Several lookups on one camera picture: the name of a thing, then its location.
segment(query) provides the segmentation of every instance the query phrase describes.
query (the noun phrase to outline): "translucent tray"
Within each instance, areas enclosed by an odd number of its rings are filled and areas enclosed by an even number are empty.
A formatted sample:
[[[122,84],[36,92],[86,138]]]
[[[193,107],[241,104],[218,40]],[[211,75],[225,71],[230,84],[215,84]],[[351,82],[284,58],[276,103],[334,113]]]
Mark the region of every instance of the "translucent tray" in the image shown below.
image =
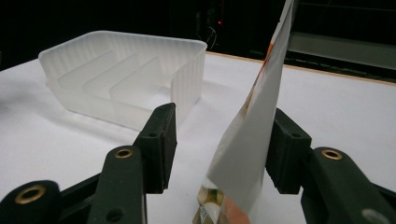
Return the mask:
[[[109,31],[40,52],[47,86],[67,109],[140,131],[155,107],[177,124],[201,95],[206,43]]]

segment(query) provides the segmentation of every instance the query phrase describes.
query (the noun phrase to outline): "plastic tray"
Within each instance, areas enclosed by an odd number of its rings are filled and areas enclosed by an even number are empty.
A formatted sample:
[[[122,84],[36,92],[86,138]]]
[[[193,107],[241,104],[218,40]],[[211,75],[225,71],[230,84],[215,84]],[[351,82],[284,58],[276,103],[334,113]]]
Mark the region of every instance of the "plastic tray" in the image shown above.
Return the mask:
[[[140,131],[155,107],[177,124],[201,95],[206,43],[98,31],[40,52],[47,86],[67,109]]]

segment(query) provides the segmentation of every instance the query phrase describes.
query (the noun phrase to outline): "printed graphic on packet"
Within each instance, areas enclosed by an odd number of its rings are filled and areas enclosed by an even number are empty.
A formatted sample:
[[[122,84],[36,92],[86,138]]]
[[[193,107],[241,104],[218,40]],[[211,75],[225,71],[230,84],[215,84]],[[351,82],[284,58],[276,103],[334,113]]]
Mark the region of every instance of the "printed graphic on packet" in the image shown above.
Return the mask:
[[[287,0],[250,94],[221,137],[198,193],[193,224],[250,224],[262,179],[288,47],[293,0]]]

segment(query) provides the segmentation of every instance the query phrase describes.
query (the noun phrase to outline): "dark background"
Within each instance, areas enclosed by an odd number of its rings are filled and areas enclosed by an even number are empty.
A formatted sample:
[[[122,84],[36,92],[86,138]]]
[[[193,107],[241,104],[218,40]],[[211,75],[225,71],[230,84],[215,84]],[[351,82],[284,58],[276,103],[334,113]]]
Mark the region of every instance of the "dark background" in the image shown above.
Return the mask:
[[[1,1],[0,70],[96,30],[201,39],[208,50],[262,59],[283,5],[284,0]],[[292,31],[396,46],[395,27],[396,1],[300,0]],[[396,77],[395,71],[292,52],[285,62],[335,63]]]

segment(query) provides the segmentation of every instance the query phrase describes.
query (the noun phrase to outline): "snack wrapper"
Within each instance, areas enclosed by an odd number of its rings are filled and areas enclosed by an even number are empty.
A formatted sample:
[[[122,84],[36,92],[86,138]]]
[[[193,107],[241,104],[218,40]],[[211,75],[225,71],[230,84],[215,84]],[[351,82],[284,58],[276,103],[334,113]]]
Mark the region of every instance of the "snack wrapper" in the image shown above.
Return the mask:
[[[262,69],[219,142],[197,196],[200,207],[193,224],[251,223],[250,211],[262,191],[292,5],[286,1]]]

